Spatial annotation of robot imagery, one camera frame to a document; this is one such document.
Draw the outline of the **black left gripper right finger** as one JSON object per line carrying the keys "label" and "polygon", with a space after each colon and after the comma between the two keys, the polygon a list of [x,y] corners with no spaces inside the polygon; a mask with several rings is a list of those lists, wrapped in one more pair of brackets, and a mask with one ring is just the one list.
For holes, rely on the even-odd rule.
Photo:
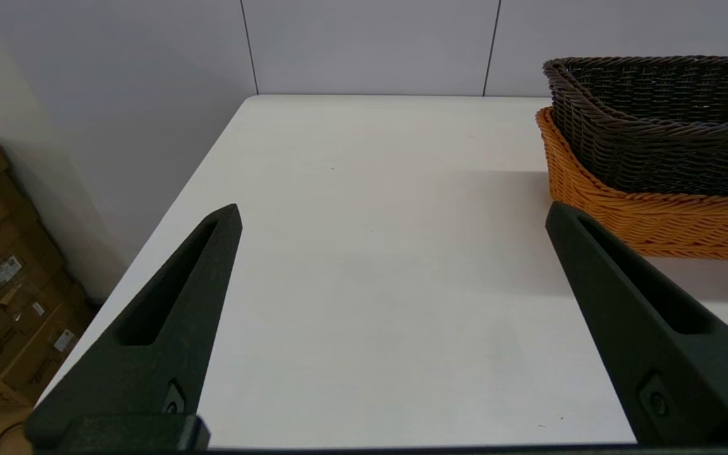
{"label": "black left gripper right finger", "polygon": [[644,446],[728,446],[728,325],[570,205],[545,228]]}

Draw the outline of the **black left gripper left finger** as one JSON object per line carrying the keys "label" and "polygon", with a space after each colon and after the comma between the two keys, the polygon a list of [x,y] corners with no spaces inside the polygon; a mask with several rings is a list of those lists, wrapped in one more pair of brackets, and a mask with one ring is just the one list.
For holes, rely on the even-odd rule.
{"label": "black left gripper left finger", "polygon": [[32,446],[207,446],[200,395],[239,248],[237,205],[202,219],[24,424]]}

